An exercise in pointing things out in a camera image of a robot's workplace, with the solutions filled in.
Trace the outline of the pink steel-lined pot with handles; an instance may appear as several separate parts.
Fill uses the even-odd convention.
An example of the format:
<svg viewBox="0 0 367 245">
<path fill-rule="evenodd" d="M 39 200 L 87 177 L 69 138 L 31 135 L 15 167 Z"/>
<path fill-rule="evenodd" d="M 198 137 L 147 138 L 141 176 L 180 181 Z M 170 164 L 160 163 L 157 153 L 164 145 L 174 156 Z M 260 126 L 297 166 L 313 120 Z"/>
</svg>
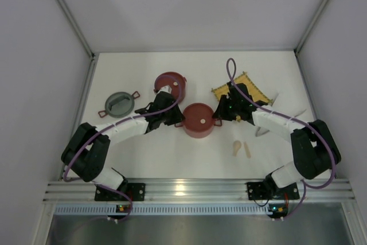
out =
<svg viewBox="0 0 367 245">
<path fill-rule="evenodd" d="M 184 120 L 174 126 L 183 128 L 184 132 L 192 138 L 205 138 L 215 127 L 222 126 L 222 120 L 214 119 L 213 114 L 214 111 L 207 104 L 193 103 L 184 109 Z"/>
</svg>

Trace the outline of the metal tongs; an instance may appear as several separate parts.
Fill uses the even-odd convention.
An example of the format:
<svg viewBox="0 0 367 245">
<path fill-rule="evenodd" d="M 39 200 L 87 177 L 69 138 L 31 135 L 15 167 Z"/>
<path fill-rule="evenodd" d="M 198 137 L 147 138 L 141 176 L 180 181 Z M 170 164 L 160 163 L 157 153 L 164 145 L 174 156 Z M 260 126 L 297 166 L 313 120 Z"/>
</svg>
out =
<svg viewBox="0 0 367 245">
<path fill-rule="evenodd" d="M 277 111 L 284 115 L 290 116 L 291 118 L 296 118 L 302 115 L 307 109 L 303 108 L 300 103 L 298 103 L 295 99 L 288 99 L 285 94 L 277 94 L 274 98 L 270 110 Z M 278 115 L 271 115 L 273 119 L 282 119 L 281 125 L 283 128 L 288 128 L 291 125 L 290 119 L 285 119 Z M 270 132 L 269 129 L 265 127 L 258 127 L 255 136 L 260 137 L 266 133 Z"/>
</svg>

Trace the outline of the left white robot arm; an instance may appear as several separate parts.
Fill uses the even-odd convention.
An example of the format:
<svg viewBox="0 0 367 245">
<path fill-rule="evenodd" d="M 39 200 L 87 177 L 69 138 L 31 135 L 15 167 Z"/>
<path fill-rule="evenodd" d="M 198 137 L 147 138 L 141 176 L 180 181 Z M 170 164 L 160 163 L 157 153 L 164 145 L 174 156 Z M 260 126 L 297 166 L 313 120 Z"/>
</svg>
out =
<svg viewBox="0 0 367 245">
<path fill-rule="evenodd" d="M 83 181 L 96 184 L 110 196 L 122 198 L 128 190 L 128 180 L 105 166 L 108 150 L 132 137 L 148 134 L 161 124 L 176 125 L 183 119 L 177 100 L 162 88 L 148 106 L 121 120 L 99 126 L 81 124 L 61 155 L 67 167 L 64 180 L 69 181 L 67 174 L 72 170 Z"/>
</svg>

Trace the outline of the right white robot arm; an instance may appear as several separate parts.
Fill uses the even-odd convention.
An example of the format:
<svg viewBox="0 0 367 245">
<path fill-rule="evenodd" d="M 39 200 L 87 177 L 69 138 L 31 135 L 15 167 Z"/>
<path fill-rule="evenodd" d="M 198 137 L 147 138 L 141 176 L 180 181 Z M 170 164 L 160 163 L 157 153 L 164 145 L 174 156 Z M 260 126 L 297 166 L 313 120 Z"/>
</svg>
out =
<svg viewBox="0 0 367 245">
<path fill-rule="evenodd" d="M 274 199 L 298 181 L 312 180 L 327 170 L 335 171 L 341 154 L 324 121 L 304 122 L 274 111 L 264 101 L 253 101 L 243 83 L 228 82 L 226 87 L 228 91 L 220 96 L 214 119 L 248 122 L 291 145 L 292 161 L 259 182 L 259 187 L 252 189 L 250 199 Z"/>
</svg>

